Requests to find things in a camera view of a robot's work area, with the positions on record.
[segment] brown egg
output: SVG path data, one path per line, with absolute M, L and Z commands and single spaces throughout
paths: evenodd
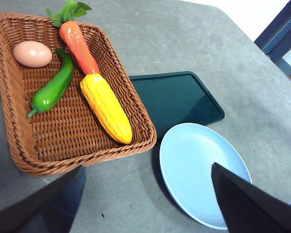
M 52 52 L 44 44 L 37 41 L 23 41 L 13 48 L 15 59 L 27 67 L 43 67 L 52 60 Z

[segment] green pepper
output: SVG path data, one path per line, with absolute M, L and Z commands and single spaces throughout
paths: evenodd
M 56 51 L 62 60 L 62 67 L 43 88 L 34 94 L 31 102 L 32 111 L 28 113 L 27 118 L 31 118 L 35 113 L 41 114 L 51 110 L 71 83 L 74 72 L 73 62 L 62 48 L 57 48 Z

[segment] dark green tray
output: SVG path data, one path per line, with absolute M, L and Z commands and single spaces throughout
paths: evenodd
M 209 125 L 224 111 L 198 76 L 190 71 L 130 76 L 157 130 L 158 139 L 173 126 Z

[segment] woven texture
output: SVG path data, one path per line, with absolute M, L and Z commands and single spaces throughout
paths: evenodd
M 0 14 L 0 93 L 15 164 L 29 174 L 44 176 L 151 149 L 156 142 L 155 128 L 106 34 L 97 26 L 78 22 L 101 75 L 129 118 L 133 132 L 129 145 L 110 138 L 91 111 L 80 89 L 84 74 L 51 22 L 46 17 Z M 48 46 L 53 55 L 51 63 L 41 68 L 20 65 L 12 49 L 26 40 Z M 26 119 L 34 93 L 61 67 L 57 47 L 64 48 L 74 62 L 71 85 L 51 111 Z

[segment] corn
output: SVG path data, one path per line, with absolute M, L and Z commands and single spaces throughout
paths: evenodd
M 80 86 L 107 133 L 117 142 L 131 143 L 132 131 L 129 120 L 107 81 L 100 74 L 88 74 Z

